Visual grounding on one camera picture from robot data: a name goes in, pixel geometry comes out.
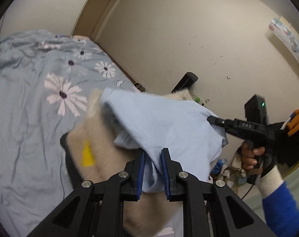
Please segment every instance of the yellow patch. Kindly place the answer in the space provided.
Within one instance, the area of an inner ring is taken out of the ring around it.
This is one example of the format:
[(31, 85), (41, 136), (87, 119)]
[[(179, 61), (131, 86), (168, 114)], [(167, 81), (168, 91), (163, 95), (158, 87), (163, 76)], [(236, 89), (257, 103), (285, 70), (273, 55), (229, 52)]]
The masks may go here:
[(91, 152), (89, 142), (86, 140), (85, 147), (83, 149), (82, 166), (93, 166), (94, 164), (95, 164), (95, 158)]

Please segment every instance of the human hand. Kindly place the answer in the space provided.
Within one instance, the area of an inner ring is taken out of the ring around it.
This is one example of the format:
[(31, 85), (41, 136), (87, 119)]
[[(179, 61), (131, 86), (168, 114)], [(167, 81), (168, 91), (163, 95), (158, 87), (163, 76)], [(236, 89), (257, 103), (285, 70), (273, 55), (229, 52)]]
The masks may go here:
[(255, 156), (262, 156), (265, 152), (265, 147), (259, 147), (253, 150), (248, 149), (246, 142), (242, 143), (242, 168), (245, 170), (253, 169), (254, 166), (258, 163), (254, 159)]

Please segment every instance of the blue floral bedsheet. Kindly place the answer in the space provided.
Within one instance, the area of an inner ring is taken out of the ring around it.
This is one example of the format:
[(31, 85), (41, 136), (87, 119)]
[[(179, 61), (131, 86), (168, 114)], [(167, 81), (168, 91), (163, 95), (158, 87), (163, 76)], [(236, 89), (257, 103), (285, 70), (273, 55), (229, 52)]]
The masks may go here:
[(45, 30), (0, 41), (0, 221), (26, 236), (71, 191), (61, 136), (93, 88), (133, 84), (89, 39)]

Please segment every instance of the beige fuzzy fabric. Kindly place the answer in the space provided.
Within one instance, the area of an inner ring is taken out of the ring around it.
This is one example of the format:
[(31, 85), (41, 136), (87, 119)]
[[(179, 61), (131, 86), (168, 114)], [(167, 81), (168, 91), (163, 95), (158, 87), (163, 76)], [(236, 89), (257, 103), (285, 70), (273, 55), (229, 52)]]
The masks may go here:
[[(108, 127), (99, 106), (102, 90), (89, 96), (86, 118), (68, 135), (67, 144), (83, 179), (99, 183), (123, 171), (125, 164), (136, 158), (134, 150), (116, 147), (116, 135)], [(172, 100), (192, 100), (188, 90), (166, 95)], [(93, 166), (82, 166), (84, 143), (89, 141), (95, 158)], [(138, 202), (124, 202), (123, 227), (133, 236), (155, 236), (180, 209), (181, 202), (169, 202), (165, 193), (144, 193)]]

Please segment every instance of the white knit cuff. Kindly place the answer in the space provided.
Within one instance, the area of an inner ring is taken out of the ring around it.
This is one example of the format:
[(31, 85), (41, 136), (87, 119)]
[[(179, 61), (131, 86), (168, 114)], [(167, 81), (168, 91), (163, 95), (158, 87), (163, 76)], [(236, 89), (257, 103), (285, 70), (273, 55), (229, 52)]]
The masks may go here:
[(282, 185), (283, 180), (280, 175), (280, 172), (277, 166), (274, 166), (273, 169), (268, 172), (263, 178), (260, 180), (260, 185), (258, 189), (261, 193), (262, 198), (268, 197), (275, 190), (277, 190), (280, 185)]

